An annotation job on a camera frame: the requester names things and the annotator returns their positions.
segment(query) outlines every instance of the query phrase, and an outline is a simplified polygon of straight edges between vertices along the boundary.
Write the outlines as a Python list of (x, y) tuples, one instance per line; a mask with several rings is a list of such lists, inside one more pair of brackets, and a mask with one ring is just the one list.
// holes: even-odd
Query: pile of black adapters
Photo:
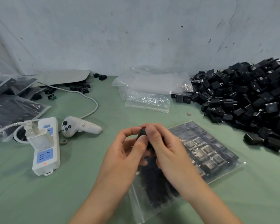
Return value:
[(176, 102), (197, 102), (212, 123), (224, 120), (250, 132), (246, 143), (280, 151), (280, 59), (237, 63), (216, 73), (199, 71), (191, 82), (194, 92), (172, 95)]

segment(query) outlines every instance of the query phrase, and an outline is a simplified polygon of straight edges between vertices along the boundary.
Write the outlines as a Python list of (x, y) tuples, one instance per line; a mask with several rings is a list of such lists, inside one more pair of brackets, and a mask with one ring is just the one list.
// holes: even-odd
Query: white power strip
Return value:
[(34, 158), (32, 170), (38, 176), (48, 176), (53, 171), (60, 167), (60, 150), (59, 150), (59, 134), (58, 121), (55, 117), (41, 119), (38, 121), (38, 128), (46, 128), (49, 134), (53, 137), (54, 145), (42, 151), (34, 150)]

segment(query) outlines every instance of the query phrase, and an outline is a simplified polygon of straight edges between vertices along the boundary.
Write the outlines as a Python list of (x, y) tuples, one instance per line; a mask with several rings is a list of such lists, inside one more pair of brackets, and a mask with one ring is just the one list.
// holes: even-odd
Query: white vr controller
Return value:
[(61, 125), (61, 132), (65, 137), (71, 137), (77, 131), (99, 134), (100, 132), (102, 132), (102, 128), (91, 122), (72, 116), (69, 116), (65, 118), (65, 120), (63, 120)]

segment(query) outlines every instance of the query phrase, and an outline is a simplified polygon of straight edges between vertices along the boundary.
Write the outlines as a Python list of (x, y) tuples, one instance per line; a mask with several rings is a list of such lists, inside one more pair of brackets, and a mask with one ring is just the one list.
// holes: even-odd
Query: small washer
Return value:
[(61, 145), (66, 145), (67, 144), (67, 140), (63, 140), (62, 142), (60, 142)]

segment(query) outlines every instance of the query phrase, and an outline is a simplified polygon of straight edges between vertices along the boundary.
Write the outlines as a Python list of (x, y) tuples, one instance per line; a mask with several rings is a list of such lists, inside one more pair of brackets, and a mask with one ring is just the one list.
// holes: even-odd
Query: human hand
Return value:
[(83, 205), (76, 212), (70, 223), (105, 223), (115, 212), (123, 196), (132, 184), (138, 165), (147, 165), (143, 158), (150, 152), (146, 150), (148, 138), (142, 135), (126, 139), (131, 135), (138, 135), (140, 127), (121, 130), (111, 146), (108, 148), (95, 184)]
[(143, 124), (156, 155), (157, 165), (165, 177), (186, 200), (191, 200), (197, 189), (205, 184), (192, 164), (180, 139), (162, 124)]

